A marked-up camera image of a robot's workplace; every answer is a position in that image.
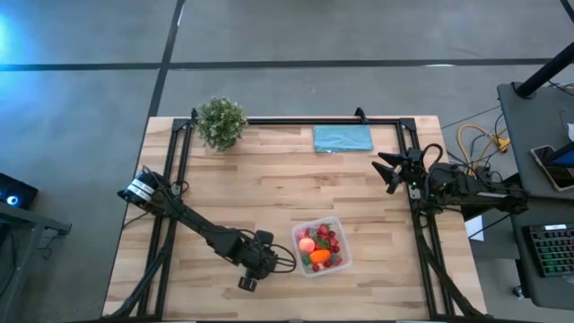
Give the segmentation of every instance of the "clear plastic box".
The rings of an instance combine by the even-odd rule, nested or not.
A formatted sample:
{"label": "clear plastic box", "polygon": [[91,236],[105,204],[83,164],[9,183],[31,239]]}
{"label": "clear plastic box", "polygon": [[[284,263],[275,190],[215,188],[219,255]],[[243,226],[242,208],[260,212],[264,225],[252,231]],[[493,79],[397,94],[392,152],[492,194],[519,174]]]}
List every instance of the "clear plastic box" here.
{"label": "clear plastic box", "polygon": [[[305,265],[303,263],[302,256],[307,255],[299,250],[299,240],[298,239],[298,232],[305,232],[305,230],[318,230],[321,224],[329,224],[329,230],[335,233],[335,238],[338,240],[337,246],[339,246],[339,252],[336,253],[338,257],[340,257],[343,261],[338,266],[331,266],[329,268],[324,268],[319,270],[318,272],[313,271],[312,264]],[[319,219],[316,221],[308,222],[308,223],[301,223],[297,224],[291,229],[291,237],[293,239],[293,244],[295,246],[295,252],[297,256],[297,262],[303,275],[307,278],[316,277],[319,275],[325,275],[329,273],[333,273],[339,270],[346,269],[351,266],[352,259],[351,259],[351,251],[349,250],[349,245],[347,244],[347,239],[344,236],[343,226],[334,216],[329,216],[323,219]]]}

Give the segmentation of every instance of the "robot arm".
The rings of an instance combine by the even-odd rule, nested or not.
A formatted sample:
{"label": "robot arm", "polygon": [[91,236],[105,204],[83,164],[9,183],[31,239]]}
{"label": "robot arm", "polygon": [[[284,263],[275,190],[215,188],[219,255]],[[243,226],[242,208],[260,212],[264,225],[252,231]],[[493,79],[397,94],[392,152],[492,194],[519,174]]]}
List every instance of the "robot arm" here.
{"label": "robot arm", "polygon": [[[235,266],[243,265],[247,272],[240,278],[239,287],[244,290],[253,292],[257,287],[257,280],[274,272],[277,260],[282,259],[271,250],[274,239],[271,232],[257,231],[251,238],[244,233],[250,232],[248,230],[226,228],[211,223],[185,205],[181,198],[171,191],[166,179],[145,167],[127,188],[117,194],[128,203],[155,216],[178,220],[204,237],[207,245],[213,248],[215,254]],[[293,259],[292,269],[295,266],[295,259]]]}
{"label": "robot arm", "polygon": [[460,166],[434,162],[426,171],[423,151],[409,148],[405,154],[379,153],[378,156],[392,167],[373,162],[377,172],[388,184],[387,192],[395,193],[399,184],[421,191],[418,207],[425,213],[439,214],[447,205],[491,206],[501,211],[518,214],[526,210],[526,192],[516,184],[494,182],[491,172],[482,170],[473,176],[460,170]]}

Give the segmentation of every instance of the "strawberry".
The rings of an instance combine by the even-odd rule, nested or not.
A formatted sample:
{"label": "strawberry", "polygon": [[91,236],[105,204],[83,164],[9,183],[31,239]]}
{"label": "strawberry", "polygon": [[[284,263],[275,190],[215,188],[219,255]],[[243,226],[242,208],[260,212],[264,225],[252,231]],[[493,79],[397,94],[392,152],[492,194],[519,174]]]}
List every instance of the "strawberry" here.
{"label": "strawberry", "polygon": [[327,228],[324,224],[321,224],[321,226],[319,227],[319,234],[328,235],[329,228]]}

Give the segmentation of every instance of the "black floor stripe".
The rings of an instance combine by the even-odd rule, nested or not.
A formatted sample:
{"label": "black floor stripe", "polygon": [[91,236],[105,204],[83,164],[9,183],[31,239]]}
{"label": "black floor stripe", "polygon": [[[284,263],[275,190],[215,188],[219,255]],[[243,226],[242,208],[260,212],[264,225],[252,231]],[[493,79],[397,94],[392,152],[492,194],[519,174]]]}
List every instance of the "black floor stripe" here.
{"label": "black floor stripe", "polygon": [[371,59],[371,60],[294,60],[294,61],[237,61],[237,62],[182,62],[171,63],[170,69],[258,69],[258,68],[325,68],[325,67],[416,67],[434,65],[497,66],[544,65],[550,58],[493,58],[493,59]]}
{"label": "black floor stripe", "polygon": [[160,67],[161,63],[0,64],[0,72],[154,70]]}
{"label": "black floor stripe", "polygon": [[148,118],[156,117],[158,115],[158,110],[160,109],[161,95],[163,94],[163,87],[165,86],[165,81],[168,77],[171,55],[173,54],[176,37],[178,36],[179,19],[183,13],[183,6],[185,3],[186,0],[178,0],[175,12],[171,18],[170,34],[166,41],[165,49],[163,50],[160,72],[158,73],[158,78],[155,81],[155,87],[153,88],[152,101],[150,102],[150,108],[147,112]]}
{"label": "black floor stripe", "polygon": [[417,67],[434,65],[501,66],[544,65],[550,58],[488,58],[488,59],[367,59],[367,60],[293,60],[293,61],[234,61],[170,63],[177,34],[170,37],[161,63],[102,63],[102,64],[28,64],[0,65],[0,71],[99,71],[99,70],[220,70],[328,67]]}
{"label": "black floor stripe", "polygon": [[564,10],[566,10],[566,14],[570,17],[572,22],[574,22],[574,10],[572,10],[572,6],[568,2],[568,0],[560,0]]}

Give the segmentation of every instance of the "rgb keyboard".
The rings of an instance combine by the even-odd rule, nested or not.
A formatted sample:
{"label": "rgb keyboard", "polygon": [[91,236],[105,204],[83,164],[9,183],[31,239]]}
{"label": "rgb keyboard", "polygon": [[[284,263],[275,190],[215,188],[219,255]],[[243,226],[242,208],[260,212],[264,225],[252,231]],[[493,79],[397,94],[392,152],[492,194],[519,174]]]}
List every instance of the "rgb keyboard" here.
{"label": "rgb keyboard", "polygon": [[574,275],[574,223],[528,227],[540,276]]}

